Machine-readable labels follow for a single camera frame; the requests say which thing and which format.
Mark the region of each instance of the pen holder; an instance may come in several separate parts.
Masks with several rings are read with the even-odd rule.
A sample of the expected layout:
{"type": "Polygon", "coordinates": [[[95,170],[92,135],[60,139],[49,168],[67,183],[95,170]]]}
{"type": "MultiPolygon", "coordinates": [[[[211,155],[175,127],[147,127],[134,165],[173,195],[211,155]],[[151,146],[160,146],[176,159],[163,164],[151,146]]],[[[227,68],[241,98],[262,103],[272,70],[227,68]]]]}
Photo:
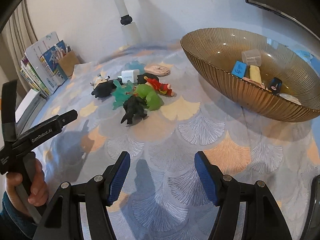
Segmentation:
{"type": "Polygon", "coordinates": [[[67,53],[58,63],[67,77],[72,76],[75,65],[80,64],[74,51],[67,53]]]}

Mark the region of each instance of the light green toy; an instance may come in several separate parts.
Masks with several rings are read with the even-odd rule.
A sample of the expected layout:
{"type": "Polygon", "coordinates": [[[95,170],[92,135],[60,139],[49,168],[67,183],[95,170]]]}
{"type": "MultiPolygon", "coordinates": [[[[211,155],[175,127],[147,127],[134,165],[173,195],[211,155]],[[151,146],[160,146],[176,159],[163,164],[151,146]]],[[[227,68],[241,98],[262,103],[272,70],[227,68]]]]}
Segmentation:
{"type": "Polygon", "coordinates": [[[128,81],[127,84],[121,85],[118,80],[114,80],[113,83],[117,87],[114,92],[111,93],[115,97],[113,102],[113,110],[116,110],[118,107],[123,106],[124,102],[129,99],[133,94],[133,84],[128,81]]]}
{"type": "Polygon", "coordinates": [[[163,105],[163,101],[156,91],[146,84],[138,85],[135,94],[146,100],[147,107],[150,111],[158,110],[163,105]]]}

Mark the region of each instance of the bolt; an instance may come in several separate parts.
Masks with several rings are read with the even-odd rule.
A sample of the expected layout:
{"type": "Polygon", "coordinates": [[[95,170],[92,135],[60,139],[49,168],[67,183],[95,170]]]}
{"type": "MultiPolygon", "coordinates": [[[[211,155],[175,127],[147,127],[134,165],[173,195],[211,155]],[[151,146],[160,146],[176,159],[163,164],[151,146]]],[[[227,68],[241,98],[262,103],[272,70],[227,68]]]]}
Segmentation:
{"type": "Polygon", "coordinates": [[[257,184],[259,187],[264,187],[266,185],[262,180],[258,180],[257,184]]]}
{"type": "Polygon", "coordinates": [[[99,182],[102,181],[103,177],[101,175],[97,175],[94,177],[94,181],[99,182]]]}
{"type": "Polygon", "coordinates": [[[61,184],[61,187],[62,188],[67,188],[67,187],[69,187],[69,183],[64,182],[64,183],[61,184]]]}
{"type": "Polygon", "coordinates": [[[231,181],[232,180],[232,177],[230,175],[223,175],[223,179],[225,181],[231,181]]]}

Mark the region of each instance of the red toy figure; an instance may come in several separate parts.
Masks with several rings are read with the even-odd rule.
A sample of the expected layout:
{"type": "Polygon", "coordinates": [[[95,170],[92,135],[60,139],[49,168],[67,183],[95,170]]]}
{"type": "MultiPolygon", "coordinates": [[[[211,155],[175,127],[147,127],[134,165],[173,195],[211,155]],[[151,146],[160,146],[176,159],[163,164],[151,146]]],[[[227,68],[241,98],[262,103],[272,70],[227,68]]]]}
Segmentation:
{"type": "Polygon", "coordinates": [[[176,95],[176,93],[172,91],[170,84],[162,84],[158,80],[148,77],[144,77],[144,79],[147,81],[147,85],[153,87],[154,90],[159,91],[161,94],[171,97],[174,97],[176,95]]]}

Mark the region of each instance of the human hand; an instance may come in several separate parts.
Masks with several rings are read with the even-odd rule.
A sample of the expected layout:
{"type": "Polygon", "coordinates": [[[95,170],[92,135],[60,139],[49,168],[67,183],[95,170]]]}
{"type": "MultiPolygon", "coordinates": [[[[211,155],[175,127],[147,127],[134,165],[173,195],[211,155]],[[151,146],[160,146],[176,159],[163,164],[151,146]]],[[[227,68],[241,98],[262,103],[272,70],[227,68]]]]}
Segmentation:
{"type": "MultiPolygon", "coordinates": [[[[5,177],[5,190],[7,195],[16,208],[16,210],[30,216],[27,208],[20,200],[14,187],[22,183],[22,175],[20,173],[8,172],[5,177]]],[[[44,172],[42,170],[41,162],[36,159],[36,174],[31,185],[31,195],[28,202],[36,207],[44,205],[48,200],[48,187],[44,181],[44,172]]]]}

